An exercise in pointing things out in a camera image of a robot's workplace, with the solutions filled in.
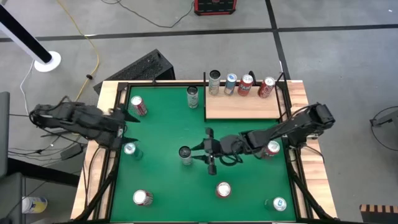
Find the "concrete floor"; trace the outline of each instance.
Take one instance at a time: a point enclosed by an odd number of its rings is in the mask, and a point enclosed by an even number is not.
[[[99,0],[64,1],[85,34],[167,32],[170,30],[271,28],[263,0],[239,0],[230,16],[198,17],[191,12],[173,29],[158,28],[118,5]],[[191,1],[123,1],[155,22],[170,25],[185,14]],[[395,24],[398,3],[393,0],[272,0],[278,27],[362,26]],[[34,36],[78,35],[62,8],[53,0],[8,0],[5,7]],[[338,216],[361,221],[359,204],[397,205],[398,152],[388,151],[371,136],[369,119],[378,111],[397,104],[394,82],[398,66],[397,29],[368,29],[280,33],[291,79],[304,80],[310,102],[326,103],[336,124],[320,138],[326,171]],[[253,70],[258,77],[276,77],[279,57],[272,33],[185,35],[96,39],[101,65],[81,101],[96,104],[92,86],[153,49],[159,49],[174,65],[177,79],[201,78],[203,72],[243,74]],[[49,73],[33,71],[25,83],[29,108],[37,103],[56,104],[62,96],[74,98],[96,63],[86,40],[43,41],[48,50],[62,55],[61,65]],[[11,92],[11,113],[24,114],[19,84],[31,58],[12,42],[0,42],[0,91]],[[51,139],[25,118],[11,118],[10,147],[38,149]],[[396,129],[391,125],[376,130],[390,147],[398,148]],[[57,141],[62,147],[66,141]],[[59,155],[35,159],[59,158]],[[83,156],[60,162],[54,168],[74,172],[81,169]],[[18,157],[35,164],[48,161]],[[37,183],[27,182],[27,192]],[[37,195],[51,198],[49,210],[29,215],[27,223],[66,221],[75,189],[45,184]]]

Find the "soda can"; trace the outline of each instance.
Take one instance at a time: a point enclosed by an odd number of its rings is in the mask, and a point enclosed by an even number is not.
[[[283,212],[286,209],[286,201],[281,197],[270,198],[264,202],[268,210]]]
[[[139,116],[144,116],[148,113],[147,107],[144,104],[144,100],[140,96],[133,96],[131,98],[131,104]]]
[[[247,96],[253,85],[253,77],[251,75],[243,75],[239,84],[238,93],[241,96]]]
[[[258,91],[258,95],[261,98],[267,98],[269,94],[272,92],[274,86],[275,86],[275,80],[272,77],[267,77],[262,81]]]
[[[221,198],[226,198],[231,195],[231,186],[227,182],[221,182],[216,187],[216,195]]]
[[[220,88],[221,73],[217,70],[210,72],[209,78],[209,93],[211,95],[217,95],[218,89]]]
[[[182,146],[178,150],[178,154],[180,155],[182,164],[186,166],[192,164],[191,149],[188,146]]]
[[[124,146],[124,153],[131,155],[136,160],[142,159],[144,155],[144,153],[133,142],[127,143]]]
[[[234,93],[236,80],[238,80],[235,74],[228,74],[226,77],[226,83],[224,88],[224,93],[226,95],[232,95]]]
[[[198,107],[198,88],[196,86],[189,86],[187,88],[188,106],[192,109]]]
[[[262,149],[262,158],[272,157],[279,153],[280,146],[278,142],[270,141],[267,146],[264,146]]]
[[[154,201],[154,195],[146,190],[137,190],[132,200],[136,205],[148,206]]]

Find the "red device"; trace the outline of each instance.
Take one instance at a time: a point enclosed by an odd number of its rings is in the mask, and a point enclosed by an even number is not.
[[[237,0],[195,0],[198,16],[230,15],[236,10]]]

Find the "green table surface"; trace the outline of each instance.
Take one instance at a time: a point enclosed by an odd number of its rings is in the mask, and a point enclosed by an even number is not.
[[[266,129],[276,120],[208,120],[204,122],[203,88],[199,87],[199,105],[190,109],[186,87],[133,87],[130,99],[139,95],[148,113],[140,123],[128,123],[125,136],[137,138],[144,157],[135,161],[121,153],[114,192],[112,222],[232,222],[294,221],[295,214],[283,150],[272,159],[258,160],[242,155],[243,163],[232,167],[216,160],[217,175],[209,175],[207,165],[194,160],[185,166],[178,156],[181,146],[193,147],[214,129],[215,138],[251,129]],[[134,114],[131,103],[129,112]],[[195,151],[193,155],[203,154]],[[232,193],[218,198],[216,185],[226,181]],[[132,201],[136,190],[154,195],[153,203],[137,206]],[[265,199],[283,197],[283,212],[268,210]]]

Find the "wooden board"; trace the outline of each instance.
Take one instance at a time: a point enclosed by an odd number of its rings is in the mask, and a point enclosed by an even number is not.
[[[217,95],[209,94],[206,87],[207,119],[277,119],[279,118],[275,89],[267,98],[261,98],[257,92],[259,86],[252,86],[247,96],[238,94],[238,87],[231,96],[224,94],[220,86]]]
[[[98,108],[103,110],[105,113],[108,112],[109,108],[113,108],[114,102],[116,99],[116,90],[118,87],[119,82],[131,82],[131,83],[151,83],[152,81],[105,81],[103,82],[103,86],[101,89],[101,94],[99,95],[98,100]],[[202,80],[164,80],[158,81],[159,83],[197,83],[202,82]],[[300,109],[303,106],[308,104],[307,95],[305,93],[304,84],[300,80],[289,80],[287,81],[290,100],[292,103],[292,112]],[[308,140],[308,145],[314,147],[315,149],[319,150],[319,143],[317,140]],[[94,141],[90,141],[86,156],[85,156],[85,169],[86,174],[88,172],[88,165],[92,159],[92,156],[98,147],[97,143]],[[321,157],[318,155],[303,150],[301,158],[303,160],[303,169],[307,180],[307,187],[311,194],[315,197],[317,202],[325,209],[325,211],[333,216],[336,217],[336,210],[335,205],[333,203],[333,198],[331,196],[330,187],[328,178],[325,171],[325,166],[322,163]],[[91,168],[91,175],[90,175],[90,185],[88,187],[89,191],[89,200],[92,199],[94,194],[98,190],[98,186],[100,183],[100,174],[102,170],[102,165],[104,161],[104,150],[100,150],[92,164]],[[110,158],[110,164],[113,163],[113,156]],[[303,197],[300,190],[297,188],[297,198],[300,207],[300,213],[302,217],[306,217],[305,215],[305,205],[303,202]],[[75,203],[73,204],[71,218],[76,218],[84,209],[84,201],[85,201],[85,188],[84,188],[84,181],[83,181],[83,173],[81,173],[79,186],[77,188]],[[104,194],[101,203],[101,209],[99,213],[100,218],[105,217],[105,210],[106,205],[108,202],[108,191]]]

